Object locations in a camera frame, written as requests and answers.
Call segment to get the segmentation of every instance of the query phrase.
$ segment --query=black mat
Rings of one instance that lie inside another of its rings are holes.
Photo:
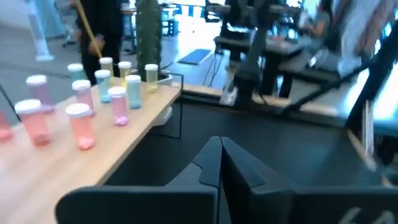
[[[174,106],[170,121],[152,132],[178,135],[178,110],[179,106]],[[346,131],[341,129],[191,105],[184,105],[182,122],[181,140],[147,135],[129,156],[130,160],[122,165],[130,173],[122,182],[128,185],[166,184],[211,136],[226,136],[299,185],[380,184],[380,177],[368,170],[352,147]]]
[[[193,52],[189,53],[187,56],[181,58],[179,63],[186,63],[189,65],[199,65],[207,58],[207,56],[211,53],[211,50],[208,49],[196,49]]]

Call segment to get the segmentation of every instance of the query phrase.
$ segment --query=cactus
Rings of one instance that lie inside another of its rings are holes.
[[[162,9],[157,0],[137,0],[136,10],[137,69],[142,81],[146,81],[145,65],[157,64],[160,71]]]

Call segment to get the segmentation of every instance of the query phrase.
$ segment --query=wooden stick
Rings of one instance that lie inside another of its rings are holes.
[[[92,41],[92,43],[94,45],[97,56],[98,56],[98,58],[101,58],[102,54],[101,54],[100,48],[98,47],[97,42],[95,41],[93,31],[91,30],[90,25],[88,24],[86,13],[83,8],[83,5],[81,5],[80,0],[76,0],[76,7],[77,7],[77,11],[79,12],[79,15],[81,17],[81,20],[83,21],[83,25],[87,31],[88,37],[90,38],[90,40]]]

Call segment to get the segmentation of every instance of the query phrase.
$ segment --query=black cable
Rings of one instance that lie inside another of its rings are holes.
[[[2,87],[2,85],[0,85],[0,92],[3,94],[3,96],[5,97],[8,105],[11,107],[12,111],[14,112],[15,116],[17,117],[18,121],[21,121],[21,118],[19,117],[19,115],[17,114],[17,112],[15,111],[14,105],[11,102],[11,99],[8,97],[6,91],[4,90],[4,88]]]
[[[209,68],[208,68],[208,70],[207,70],[207,72],[206,72],[205,78],[203,79],[203,83],[202,83],[202,85],[203,85],[203,86],[204,86],[204,85],[205,85],[205,83],[206,83],[207,76],[209,75],[209,72],[210,72],[211,65],[212,65],[212,64],[213,64],[213,62],[215,61],[215,58],[216,58],[216,54],[214,54],[214,57],[213,57],[213,59],[211,59],[211,62],[210,62]]]
[[[213,86],[214,78],[216,77],[216,75],[217,75],[217,73],[218,73],[218,70],[220,69],[221,63],[223,62],[223,58],[224,58],[224,55],[222,55],[221,58],[220,58],[220,62],[218,63],[217,69],[215,69],[215,71],[214,71],[214,73],[213,73],[213,76],[212,76],[212,78],[211,78],[209,87],[212,87],[212,86]]]

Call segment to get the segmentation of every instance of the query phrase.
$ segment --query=floor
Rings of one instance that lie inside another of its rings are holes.
[[[185,83],[222,89],[226,79],[224,68],[228,63],[228,53],[224,56],[212,54],[199,66],[173,63],[198,48],[213,50],[212,39],[218,35],[219,27],[219,24],[197,22],[192,30],[194,32],[181,32],[176,37],[164,37],[161,66],[171,64],[167,67],[167,70],[183,74]],[[0,26],[0,33],[2,34],[0,36],[0,49],[2,49],[0,55],[0,84],[6,90],[12,103],[29,97],[28,91],[24,88],[24,80],[29,75],[36,73],[44,73],[50,77],[52,95],[55,101],[58,102],[71,95],[71,80],[68,76],[67,65],[80,61],[77,46],[71,45],[64,49],[62,47],[64,40],[48,41],[50,53],[55,56],[55,59],[51,62],[36,62],[35,47],[30,32]],[[136,65],[135,55],[123,55],[122,59],[132,62],[133,66]],[[375,102],[374,111],[377,120],[387,122],[388,126],[394,129],[398,127],[398,94],[395,87],[395,83],[398,81],[398,75],[395,72],[397,69],[397,67],[394,67],[392,75],[380,92],[379,98]],[[315,100],[315,102],[336,108],[339,115],[345,118],[354,105],[366,77],[366,72],[363,72],[354,83],[345,84],[339,90],[333,90]],[[294,81],[291,100],[298,100],[317,88],[317,85]],[[11,109],[8,106],[3,106],[6,105],[3,96],[0,96],[0,105],[2,105],[1,108],[5,108],[10,122],[17,122],[15,116],[11,113]]]

